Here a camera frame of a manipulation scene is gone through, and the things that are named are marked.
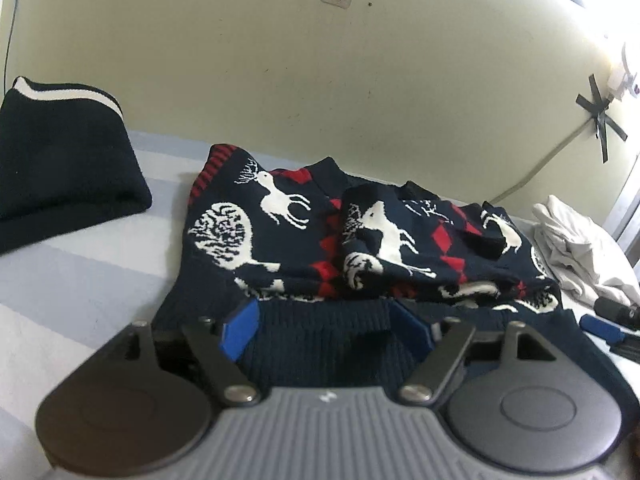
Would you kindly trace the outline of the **navy red reindeer sweater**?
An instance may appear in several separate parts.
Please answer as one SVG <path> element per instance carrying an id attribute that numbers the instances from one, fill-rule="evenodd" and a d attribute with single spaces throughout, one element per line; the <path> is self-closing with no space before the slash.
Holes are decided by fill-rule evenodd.
<path id="1" fill-rule="evenodd" d="M 239 364 L 261 389 L 396 391 L 416 366 L 390 330 L 396 300 L 430 322 L 532 326 L 615 399 L 625 430 L 638 425 L 634 390 L 564 308 L 538 250 L 488 203 L 361 179 L 332 158 L 265 170 L 242 148 L 215 144 L 192 185 L 178 278 L 153 325 L 221 321 L 249 299 L 260 322 Z"/>

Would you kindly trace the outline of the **striped blue bed sheet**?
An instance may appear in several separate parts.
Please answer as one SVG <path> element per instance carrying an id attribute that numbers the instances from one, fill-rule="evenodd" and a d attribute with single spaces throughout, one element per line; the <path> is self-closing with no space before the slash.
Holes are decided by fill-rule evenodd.
<path id="1" fill-rule="evenodd" d="M 394 392 L 261 389 L 221 351 L 223 320 L 157 330 L 192 185 L 166 218 L 2 256 L 3 478 L 606 477 L 606 458 L 634 429 L 605 388 L 521 321 L 479 330 L 407 307 L 431 325 L 434 350 Z"/>

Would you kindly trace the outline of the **white crumpled garment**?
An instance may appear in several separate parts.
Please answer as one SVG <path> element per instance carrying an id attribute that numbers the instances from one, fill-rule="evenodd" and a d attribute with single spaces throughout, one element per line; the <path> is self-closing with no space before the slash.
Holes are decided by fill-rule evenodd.
<path id="1" fill-rule="evenodd" d="M 588 307 L 599 298 L 638 307 L 636 274 L 605 229 L 554 195 L 532 211 L 535 243 L 564 292 Z"/>

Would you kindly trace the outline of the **folded navy white-striped sweater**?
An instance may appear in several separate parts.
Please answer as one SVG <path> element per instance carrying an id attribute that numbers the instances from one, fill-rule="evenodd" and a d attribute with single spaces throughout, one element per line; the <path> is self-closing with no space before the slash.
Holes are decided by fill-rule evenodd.
<path id="1" fill-rule="evenodd" d="M 2 252 L 151 205 L 114 96 L 86 84 L 14 80 L 1 104 Z"/>

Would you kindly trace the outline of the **aluminium window frame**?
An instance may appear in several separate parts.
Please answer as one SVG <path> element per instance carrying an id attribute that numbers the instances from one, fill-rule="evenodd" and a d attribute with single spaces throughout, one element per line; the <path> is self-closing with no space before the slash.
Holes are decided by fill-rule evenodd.
<path id="1" fill-rule="evenodd" d="M 636 158 L 631 172 L 618 194 L 614 206 L 603 223 L 623 252 L 629 252 L 639 233 L 639 159 Z"/>

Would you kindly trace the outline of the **black tape cross on wall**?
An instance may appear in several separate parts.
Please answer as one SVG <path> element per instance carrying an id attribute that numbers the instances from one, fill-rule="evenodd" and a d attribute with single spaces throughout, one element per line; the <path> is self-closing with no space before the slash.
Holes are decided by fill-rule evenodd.
<path id="1" fill-rule="evenodd" d="M 591 91 L 591 99 L 587 99 L 578 93 L 575 103 L 585 110 L 590 119 L 594 122 L 594 135 L 599 140 L 602 162 L 608 162 L 608 130 L 613 132 L 622 140 L 628 140 L 628 134 L 624 129 L 608 114 L 608 108 L 613 102 L 611 93 L 604 96 L 597 83 L 597 78 L 593 74 L 588 77 Z"/>

